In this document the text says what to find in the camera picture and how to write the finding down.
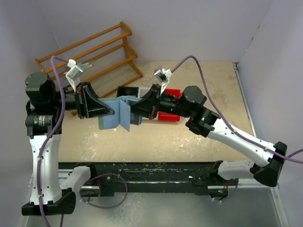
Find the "green card holder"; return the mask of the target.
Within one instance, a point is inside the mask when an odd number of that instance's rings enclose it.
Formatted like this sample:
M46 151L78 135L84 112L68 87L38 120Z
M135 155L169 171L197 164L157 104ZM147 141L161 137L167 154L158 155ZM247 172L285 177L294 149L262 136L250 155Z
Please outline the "green card holder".
M140 98L132 96L119 96L116 98L100 98L103 104L107 105L113 113L98 117L98 127L100 130L113 129L122 126L130 131L130 125L140 125L142 117L131 113L131 104L140 101Z

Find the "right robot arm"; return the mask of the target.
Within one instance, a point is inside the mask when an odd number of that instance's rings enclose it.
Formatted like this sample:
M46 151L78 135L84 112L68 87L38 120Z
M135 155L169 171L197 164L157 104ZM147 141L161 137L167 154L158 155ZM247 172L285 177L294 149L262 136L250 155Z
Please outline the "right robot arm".
M131 104L135 115L154 119L158 112L187 118L186 126L196 134L221 142L248 157L244 161L217 161L214 172L224 180L253 178L269 186L277 186L287 146L282 142L275 144L259 140L225 123L223 118L206 108L206 96L197 86L186 87L180 98L160 92L158 84Z

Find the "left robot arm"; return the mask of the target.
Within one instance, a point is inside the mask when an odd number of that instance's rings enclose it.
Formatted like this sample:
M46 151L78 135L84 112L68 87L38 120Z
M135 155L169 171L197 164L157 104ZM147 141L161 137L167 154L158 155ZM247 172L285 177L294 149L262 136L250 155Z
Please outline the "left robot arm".
M33 190L29 203L22 207L24 216L72 214L81 187L96 174L93 165L77 166L59 182L59 145L62 121L66 110L77 110L81 119L113 114L98 99L89 82L82 82L75 91L61 88L44 72L29 75L26 80L27 135L33 155Z

